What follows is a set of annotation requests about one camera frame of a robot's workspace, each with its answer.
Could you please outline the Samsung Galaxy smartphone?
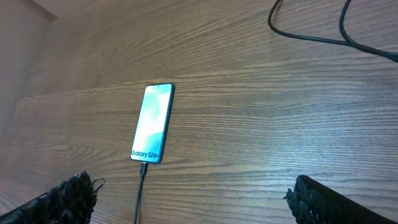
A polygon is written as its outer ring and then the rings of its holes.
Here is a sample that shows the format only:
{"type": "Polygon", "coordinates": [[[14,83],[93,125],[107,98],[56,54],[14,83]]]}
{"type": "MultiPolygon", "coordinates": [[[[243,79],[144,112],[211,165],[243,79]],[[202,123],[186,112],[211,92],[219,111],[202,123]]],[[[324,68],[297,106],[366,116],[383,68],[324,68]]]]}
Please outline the Samsung Galaxy smartphone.
{"type": "Polygon", "coordinates": [[[158,164],[162,160],[175,87],[171,83],[149,85],[144,90],[130,158],[158,164]]]}

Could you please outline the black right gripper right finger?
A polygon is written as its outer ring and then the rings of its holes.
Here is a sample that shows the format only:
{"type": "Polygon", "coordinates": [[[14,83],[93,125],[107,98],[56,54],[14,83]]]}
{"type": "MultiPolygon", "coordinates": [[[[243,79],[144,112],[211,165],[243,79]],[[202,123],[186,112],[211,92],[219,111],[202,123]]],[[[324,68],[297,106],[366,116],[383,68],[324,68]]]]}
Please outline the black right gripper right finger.
{"type": "Polygon", "coordinates": [[[298,224],[396,224],[307,175],[296,178],[284,199],[298,224]]]}

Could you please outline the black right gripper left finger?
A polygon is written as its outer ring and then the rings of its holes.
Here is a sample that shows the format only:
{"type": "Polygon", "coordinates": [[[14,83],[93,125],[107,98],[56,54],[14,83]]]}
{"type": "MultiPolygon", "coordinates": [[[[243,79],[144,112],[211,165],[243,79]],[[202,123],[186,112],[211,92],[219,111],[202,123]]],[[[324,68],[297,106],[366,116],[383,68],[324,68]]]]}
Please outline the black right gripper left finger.
{"type": "Polygon", "coordinates": [[[1,224],[88,224],[98,191],[95,181],[83,171],[1,215],[1,224]]]}

